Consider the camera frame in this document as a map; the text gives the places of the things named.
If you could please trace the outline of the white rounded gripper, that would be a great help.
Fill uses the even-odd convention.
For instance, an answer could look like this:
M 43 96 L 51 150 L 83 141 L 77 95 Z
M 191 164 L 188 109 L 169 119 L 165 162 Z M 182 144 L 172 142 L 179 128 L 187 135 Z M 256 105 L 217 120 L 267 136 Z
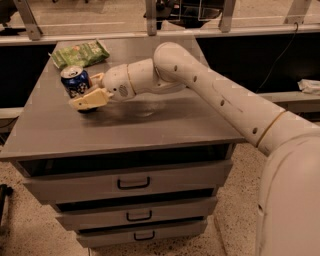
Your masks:
M 127 64 L 112 67 L 105 74 L 95 74 L 90 80 L 92 86 L 101 88 L 79 98 L 70 99 L 69 105 L 78 111 L 104 106 L 111 98 L 121 102 L 136 96 L 129 80 Z

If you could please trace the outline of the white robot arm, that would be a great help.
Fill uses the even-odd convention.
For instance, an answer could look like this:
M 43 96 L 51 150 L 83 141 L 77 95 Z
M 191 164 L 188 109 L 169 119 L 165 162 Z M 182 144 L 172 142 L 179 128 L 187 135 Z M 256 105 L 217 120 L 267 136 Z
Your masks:
M 200 63 L 177 43 L 151 59 L 97 74 L 70 101 L 77 110 L 184 84 L 267 157 L 258 199 L 256 256 L 320 256 L 320 127 Z

